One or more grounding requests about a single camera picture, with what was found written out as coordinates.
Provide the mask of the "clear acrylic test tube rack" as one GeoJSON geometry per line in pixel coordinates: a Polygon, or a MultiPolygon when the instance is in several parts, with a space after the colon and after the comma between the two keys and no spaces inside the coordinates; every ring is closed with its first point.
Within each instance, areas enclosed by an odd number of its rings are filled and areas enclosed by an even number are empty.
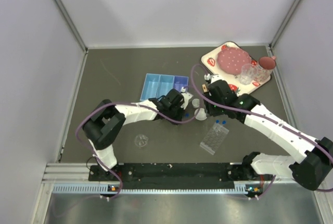
{"type": "Polygon", "coordinates": [[[229,130],[225,128],[224,125],[216,122],[200,142],[200,147],[209,154],[214,155],[227,137],[228,133],[229,130]]]}

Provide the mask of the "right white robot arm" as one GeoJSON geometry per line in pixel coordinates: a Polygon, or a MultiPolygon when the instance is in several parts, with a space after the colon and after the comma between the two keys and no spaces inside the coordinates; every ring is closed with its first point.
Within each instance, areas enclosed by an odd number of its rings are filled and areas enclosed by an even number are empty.
{"type": "Polygon", "coordinates": [[[208,115],[227,115],[251,127],[284,149],[287,156],[253,152],[243,159],[243,174],[249,180],[270,174],[294,179],[302,187],[319,191],[332,170],[332,141],[306,135],[276,117],[249,94],[237,96],[226,81],[217,79],[202,86],[208,115]]]}

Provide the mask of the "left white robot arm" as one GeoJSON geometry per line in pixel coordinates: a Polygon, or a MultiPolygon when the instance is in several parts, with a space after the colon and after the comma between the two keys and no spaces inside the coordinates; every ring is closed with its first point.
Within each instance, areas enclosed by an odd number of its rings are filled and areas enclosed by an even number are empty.
{"type": "Polygon", "coordinates": [[[185,109],[192,97],[186,89],[180,92],[171,89],[167,95],[139,103],[115,104],[108,99],[102,101],[81,126],[92,146],[93,156],[101,166],[101,176],[109,181],[117,177],[113,143],[124,125],[161,118],[176,125],[182,124],[185,109]]]}

